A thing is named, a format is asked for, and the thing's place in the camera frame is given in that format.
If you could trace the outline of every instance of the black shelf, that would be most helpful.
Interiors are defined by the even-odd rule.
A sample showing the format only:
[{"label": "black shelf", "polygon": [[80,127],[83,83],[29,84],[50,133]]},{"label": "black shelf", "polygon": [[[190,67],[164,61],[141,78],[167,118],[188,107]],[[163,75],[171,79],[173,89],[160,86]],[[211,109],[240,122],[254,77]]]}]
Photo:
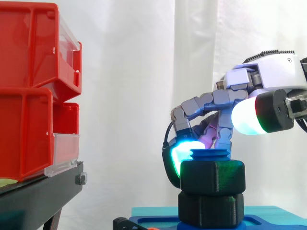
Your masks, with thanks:
[{"label": "black shelf", "polygon": [[83,162],[78,166],[54,177],[41,176],[33,180],[8,185],[0,189],[0,229],[37,230],[40,226],[57,224],[60,211],[82,190],[79,174],[83,172]]}]

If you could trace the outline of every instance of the black clamp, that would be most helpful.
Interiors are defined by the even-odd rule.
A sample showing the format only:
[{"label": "black clamp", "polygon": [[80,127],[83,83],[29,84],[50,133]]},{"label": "black clamp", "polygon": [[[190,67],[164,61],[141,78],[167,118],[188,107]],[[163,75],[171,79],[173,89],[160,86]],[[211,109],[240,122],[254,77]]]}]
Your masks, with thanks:
[{"label": "black clamp", "polygon": [[146,228],[128,220],[124,217],[118,217],[113,220],[113,230],[147,230]]}]

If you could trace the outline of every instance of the green light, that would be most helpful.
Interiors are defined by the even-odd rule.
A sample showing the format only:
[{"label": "green light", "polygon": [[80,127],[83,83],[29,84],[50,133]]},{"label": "green light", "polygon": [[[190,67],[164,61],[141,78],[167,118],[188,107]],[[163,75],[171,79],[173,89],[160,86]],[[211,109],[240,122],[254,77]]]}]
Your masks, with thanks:
[{"label": "green light", "polygon": [[239,102],[231,113],[232,124],[237,131],[246,135],[266,134],[261,127],[255,109],[256,97]]},{"label": "green light", "polygon": [[199,141],[184,141],[172,149],[171,155],[177,175],[180,175],[180,165],[182,161],[191,160],[192,151],[204,150],[205,145]]}]

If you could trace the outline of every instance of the red drawer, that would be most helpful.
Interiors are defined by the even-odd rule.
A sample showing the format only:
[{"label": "red drawer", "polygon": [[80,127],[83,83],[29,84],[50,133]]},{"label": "red drawer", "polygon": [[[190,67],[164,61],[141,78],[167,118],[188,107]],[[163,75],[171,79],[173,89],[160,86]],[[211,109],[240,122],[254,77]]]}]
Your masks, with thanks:
[{"label": "red drawer", "polygon": [[0,1],[0,87],[43,87],[55,101],[81,94],[79,43],[53,3]]}]

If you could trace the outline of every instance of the yellow object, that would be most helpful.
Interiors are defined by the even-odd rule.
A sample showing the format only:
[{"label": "yellow object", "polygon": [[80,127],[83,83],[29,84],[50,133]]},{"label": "yellow object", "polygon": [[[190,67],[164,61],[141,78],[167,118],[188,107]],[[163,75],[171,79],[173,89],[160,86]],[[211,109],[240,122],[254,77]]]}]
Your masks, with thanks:
[{"label": "yellow object", "polygon": [[12,179],[0,179],[0,188],[8,184],[15,184],[17,182],[18,182],[17,180],[12,180]]}]

